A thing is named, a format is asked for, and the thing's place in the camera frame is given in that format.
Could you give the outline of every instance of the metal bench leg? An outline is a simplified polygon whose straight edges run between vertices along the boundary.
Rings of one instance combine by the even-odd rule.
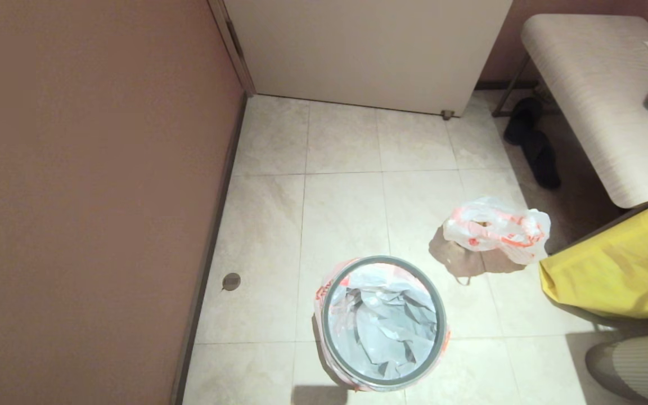
[[[517,69],[516,74],[514,75],[514,77],[512,77],[511,81],[509,82],[509,86],[506,88],[506,92],[504,92],[504,95],[502,95],[502,98],[501,100],[499,100],[497,107],[494,108],[494,111],[492,112],[492,117],[504,116],[504,114],[502,114],[502,107],[504,107],[504,103],[506,102],[507,98],[509,98],[511,91],[514,90],[514,85],[516,84],[517,80],[519,80],[519,76],[521,76],[521,72],[524,71],[524,68],[529,63],[529,59],[530,59],[529,53],[525,54],[524,59],[522,59],[521,64],[519,65],[519,69]]]

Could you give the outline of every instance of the slipper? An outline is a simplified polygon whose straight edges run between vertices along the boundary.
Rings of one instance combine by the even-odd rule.
[[[534,179],[540,186],[546,189],[555,189],[561,186],[559,173],[556,172],[556,154],[545,133],[537,130],[531,131],[524,138],[521,148],[532,169]]]
[[[504,130],[504,141],[511,145],[521,145],[537,121],[542,117],[542,103],[533,97],[519,100],[511,112],[511,118]]]

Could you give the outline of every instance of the trash bin rim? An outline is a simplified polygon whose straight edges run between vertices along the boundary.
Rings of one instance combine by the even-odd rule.
[[[392,264],[406,270],[411,275],[416,277],[419,281],[421,281],[422,284],[424,284],[424,287],[427,289],[427,292],[431,297],[432,303],[434,303],[434,309],[436,310],[436,336],[434,339],[434,345],[432,346],[432,351],[429,352],[429,356],[427,356],[427,359],[422,362],[422,364],[420,364],[419,367],[416,368],[416,370],[410,372],[404,377],[399,377],[398,379],[393,380],[374,379],[373,377],[361,374],[360,372],[353,369],[353,367],[350,367],[349,364],[347,364],[347,362],[342,359],[339,352],[334,348],[329,329],[329,306],[331,305],[331,297],[333,295],[332,292],[334,292],[334,290],[339,287],[339,284],[342,282],[344,277],[349,275],[355,269],[358,269],[358,267],[362,267],[367,264],[375,263]],[[329,291],[324,298],[324,305],[322,306],[322,329],[324,344],[327,345],[332,356],[334,356],[334,361],[337,362],[337,364],[339,364],[339,366],[342,367],[348,374],[353,375],[363,382],[366,382],[368,385],[378,385],[383,388],[396,389],[397,385],[409,385],[412,382],[416,381],[417,379],[419,379],[419,377],[426,374],[432,368],[432,366],[434,366],[435,362],[439,358],[439,354],[442,351],[443,344],[447,336],[447,315],[444,311],[442,298],[439,296],[437,288],[434,287],[434,283],[429,280],[424,272],[417,269],[417,267],[415,267],[413,264],[407,262],[406,260],[399,259],[398,257],[384,255],[368,256],[363,257],[362,259],[357,259],[347,264],[344,269],[342,269],[341,272],[335,277],[334,281],[332,281],[331,287],[329,288]]]

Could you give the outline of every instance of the baseboard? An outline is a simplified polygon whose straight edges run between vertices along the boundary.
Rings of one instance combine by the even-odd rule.
[[[209,279],[209,270],[211,270],[212,258],[214,256],[214,247],[216,247],[219,226],[221,226],[222,223],[224,203],[226,203],[229,181],[232,177],[232,169],[234,169],[234,157],[236,156],[237,144],[239,144],[242,122],[244,122],[244,111],[246,110],[247,99],[247,95],[245,93],[242,94],[239,116],[237,117],[236,127],[234,128],[234,133],[229,142],[226,160],[224,161],[224,173],[222,175],[221,187],[219,189],[217,212],[214,216],[213,222],[211,223],[211,228],[209,229],[209,243],[205,247],[205,251],[201,257],[200,279],[197,283],[198,286],[196,287],[195,297],[193,298],[190,319],[188,320],[187,341],[183,343],[184,351],[177,364],[177,377],[174,379],[172,389],[172,405],[182,405],[183,399],[185,398],[185,387],[187,387],[187,375],[191,362],[191,351],[194,349],[196,328],[198,328],[199,316],[201,314],[201,303],[204,301],[206,281]]]
[[[537,80],[518,80],[514,84],[515,89],[533,89],[538,84]],[[506,90],[509,80],[479,80],[474,90]]]

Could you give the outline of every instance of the wall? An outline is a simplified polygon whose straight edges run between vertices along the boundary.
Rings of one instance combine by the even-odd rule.
[[[0,404],[169,402],[241,94],[205,0],[0,0]]]
[[[520,33],[530,16],[543,13],[637,15],[648,20],[648,0],[514,0],[479,80],[509,80],[524,57]],[[529,64],[522,79],[535,79]]]

